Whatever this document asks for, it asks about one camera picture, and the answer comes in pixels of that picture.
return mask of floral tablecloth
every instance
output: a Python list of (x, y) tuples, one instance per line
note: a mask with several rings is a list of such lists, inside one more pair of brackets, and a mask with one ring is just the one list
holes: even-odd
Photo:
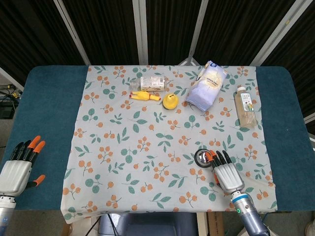
[[(201, 66), (90, 66), (75, 123), (63, 182), (61, 210), (67, 223), (108, 212), (230, 211), (230, 197), (201, 169), (199, 148), (226, 150), (258, 211), (277, 201), (264, 142), (255, 67), (224, 66), (228, 76), (205, 113), (186, 103)], [(161, 102), (129, 99), (141, 76), (166, 77), (178, 95), (175, 110)], [(258, 126), (240, 128), (233, 94), (251, 93)]]

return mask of white bottle cap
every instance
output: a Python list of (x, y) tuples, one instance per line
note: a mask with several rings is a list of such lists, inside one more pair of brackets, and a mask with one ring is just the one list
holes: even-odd
[(244, 87), (237, 88), (237, 91), (246, 90)]

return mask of yellow toy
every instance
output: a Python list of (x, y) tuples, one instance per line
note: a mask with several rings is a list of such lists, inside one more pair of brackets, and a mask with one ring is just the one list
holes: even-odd
[(173, 93), (169, 93), (163, 98), (163, 106), (169, 110), (173, 110), (175, 107), (177, 107), (178, 102), (178, 96)]
[(152, 94), (149, 94), (146, 91), (131, 92), (129, 97), (133, 98), (133, 99), (137, 99), (137, 100), (144, 100), (144, 101), (148, 101), (149, 99), (150, 100), (155, 100), (155, 101), (161, 100), (161, 98), (159, 96), (154, 96)]

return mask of juice bottle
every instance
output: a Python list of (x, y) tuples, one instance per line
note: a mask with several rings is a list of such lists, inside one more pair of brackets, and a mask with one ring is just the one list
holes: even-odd
[(238, 119), (240, 126), (251, 128), (257, 125), (254, 106), (252, 104), (251, 95), (244, 87), (237, 88), (237, 94), (234, 97)]

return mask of packaged bag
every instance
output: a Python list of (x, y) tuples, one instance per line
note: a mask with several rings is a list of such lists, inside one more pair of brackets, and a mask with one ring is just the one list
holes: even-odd
[(196, 81), (189, 89), (186, 101), (205, 112), (217, 97), (227, 72), (212, 61), (208, 61)]

